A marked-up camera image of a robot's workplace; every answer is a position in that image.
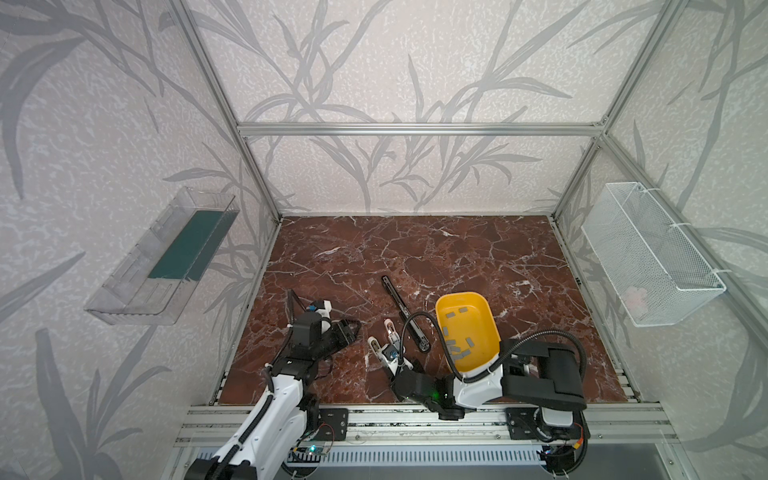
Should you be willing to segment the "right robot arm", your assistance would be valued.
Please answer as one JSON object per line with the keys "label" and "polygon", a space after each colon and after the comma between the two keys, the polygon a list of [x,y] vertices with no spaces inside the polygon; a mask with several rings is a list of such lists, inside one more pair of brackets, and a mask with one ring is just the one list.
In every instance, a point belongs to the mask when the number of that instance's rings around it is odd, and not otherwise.
{"label": "right robot arm", "polygon": [[534,436],[542,441],[566,439],[584,423],[587,408],[583,383],[588,357],[577,339],[572,343],[503,341],[502,356],[467,377],[434,377],[416,361],[397,359],[390,363],[391,388],[398,399],[415,401],[444,421],[461,420],[492,400],[528,403],[535,409],[522,423]]}

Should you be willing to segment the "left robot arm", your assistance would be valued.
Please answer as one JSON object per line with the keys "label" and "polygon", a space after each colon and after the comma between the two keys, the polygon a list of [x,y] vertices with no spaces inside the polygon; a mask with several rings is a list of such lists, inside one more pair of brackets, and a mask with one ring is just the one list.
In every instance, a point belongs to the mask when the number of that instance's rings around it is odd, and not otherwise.
{"label": "left robot arm", "polygon": [[265,366],[265,390],[236,433],[210,459],[193,461],[186,479],[272,479],[289,451],[319,428],[318,400],[309,392],[321,361],[357,340],[361,323],[331,320],[325,310],[301,313],[286,345]]}

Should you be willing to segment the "beige white stapler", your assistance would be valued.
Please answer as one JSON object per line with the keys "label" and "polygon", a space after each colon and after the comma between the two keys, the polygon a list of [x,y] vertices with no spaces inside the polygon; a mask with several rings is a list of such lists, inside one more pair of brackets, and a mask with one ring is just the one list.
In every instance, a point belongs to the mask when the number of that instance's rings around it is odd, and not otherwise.
{"label": "beige white stapler", "polygon": [[389,356],[388,356],[388,348],[390,347],[389,344],[382,345],[374,336],[369,336],[367,343],[375,355],[375,357],[380,361],[380,363],[385,367],[389,367]]}

